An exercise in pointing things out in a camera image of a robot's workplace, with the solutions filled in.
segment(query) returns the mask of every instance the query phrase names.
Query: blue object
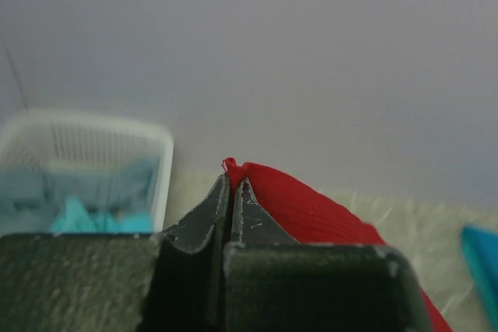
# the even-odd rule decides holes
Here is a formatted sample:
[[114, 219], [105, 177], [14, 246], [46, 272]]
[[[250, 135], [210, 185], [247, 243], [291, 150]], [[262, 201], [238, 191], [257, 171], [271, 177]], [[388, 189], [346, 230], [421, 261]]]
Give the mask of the blue object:
[[148, 212], [159, 165], [158, 157], [148, 157], [116, 173], [4, 171], [0, 235], [56, 232], [56, 228], [57, 232], [152, 232]]
[[143, 212], [131, 213], [115, 219], [108, 211], [90, 214], [77, 197], [70, 197], [52, 225], [56, 233], [148, 233], [153, 231], [150, 215]]
[[498, 235], [467, 225], [461, 231], [461, 250], [493, 330], [498, 331]]

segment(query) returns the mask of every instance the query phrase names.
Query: clothes in basket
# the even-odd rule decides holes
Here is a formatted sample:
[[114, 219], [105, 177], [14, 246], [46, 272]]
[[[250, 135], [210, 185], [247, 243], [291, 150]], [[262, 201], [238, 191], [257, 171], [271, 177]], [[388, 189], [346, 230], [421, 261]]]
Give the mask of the clothes in basket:
[[143, 213], [148, 215], [152, 207], [159, 162], [156, 157], [140, 159], [116, 173], [5, 170], [0, 173], [0, 234], [69, 227], [62, 225], [65, 218], [82, 218], [73, 214], [74, 198], [88, 215], [107, 213], [131, 229], [134, 223], [127, 217], [140, 213], [143, 219]]

